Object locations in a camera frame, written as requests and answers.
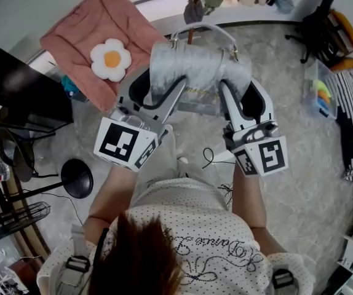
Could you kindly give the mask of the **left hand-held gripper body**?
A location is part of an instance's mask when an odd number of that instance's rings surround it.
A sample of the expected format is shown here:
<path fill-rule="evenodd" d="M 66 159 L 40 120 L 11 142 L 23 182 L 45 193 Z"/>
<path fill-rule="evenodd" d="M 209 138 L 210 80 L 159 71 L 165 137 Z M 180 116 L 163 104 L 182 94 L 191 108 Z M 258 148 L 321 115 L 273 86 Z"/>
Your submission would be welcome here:
<path fill-rule="evenodd" d="M 102 118 L 93 153 L 138 172 L 161 143 L 168 107 L 139 106 L 119 102 L 109 117 Z"/>

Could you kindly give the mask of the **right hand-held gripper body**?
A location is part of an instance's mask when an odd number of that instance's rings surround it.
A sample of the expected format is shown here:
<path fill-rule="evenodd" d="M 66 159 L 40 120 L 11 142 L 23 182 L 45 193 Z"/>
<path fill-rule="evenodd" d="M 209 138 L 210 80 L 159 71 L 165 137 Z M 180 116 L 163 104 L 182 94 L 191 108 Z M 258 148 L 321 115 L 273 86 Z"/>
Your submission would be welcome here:
<path fill-rule="evenodd" d="M 238 132 L 227 125 L 223 138 L 246 177 L 264 177 L 288 168 L 286 139 L 274 120 Z"/>

